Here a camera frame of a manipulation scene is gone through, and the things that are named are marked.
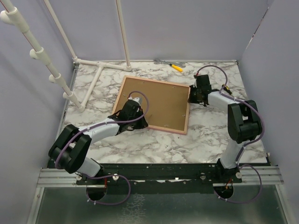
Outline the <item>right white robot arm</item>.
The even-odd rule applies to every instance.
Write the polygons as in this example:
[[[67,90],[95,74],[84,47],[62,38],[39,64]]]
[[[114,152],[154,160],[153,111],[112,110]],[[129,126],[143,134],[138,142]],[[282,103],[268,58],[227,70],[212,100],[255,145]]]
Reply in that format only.
[[[262,134],[263,128],[257,114],[257,105],[254,100],[239,100],[213,89],[209,75],[195,75],[194,78],[194,84],[190,85],[188,102],[216,107],[226,112],[228,116],[227,128],[230,140],[220,158],[222,167],[214,172],[217,181],[226,182],[232,175],[230,169],[237,167],[246,144]]]

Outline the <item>pink picture frame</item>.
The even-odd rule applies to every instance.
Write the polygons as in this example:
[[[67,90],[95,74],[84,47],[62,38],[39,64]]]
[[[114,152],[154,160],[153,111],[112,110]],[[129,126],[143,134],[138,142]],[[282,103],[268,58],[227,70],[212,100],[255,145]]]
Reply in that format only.
[[[175,134],[187,134],[190,106],[188,98],[190,87],[166,81],[158,81],[142,77],[125,76],[112,113],[122,109],[131,93],[133,98],[142,98],[142,109],[146,110],[146,99],[149,110],[145,114],[148,128]]]

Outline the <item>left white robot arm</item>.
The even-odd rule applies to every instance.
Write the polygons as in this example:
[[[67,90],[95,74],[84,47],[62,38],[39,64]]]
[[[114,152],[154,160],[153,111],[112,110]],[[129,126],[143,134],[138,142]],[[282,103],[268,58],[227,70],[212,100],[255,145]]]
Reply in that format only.
[[[103,167],[91,158],[87,152],[91,144],[125,131],[148,127],[141,98],[129,97],[123,108],[95,125],[76,127],[67,125],[49,150],[49,157],[56,169],[72,173],[81,173],[87,179],[98,184],[103,180]]]

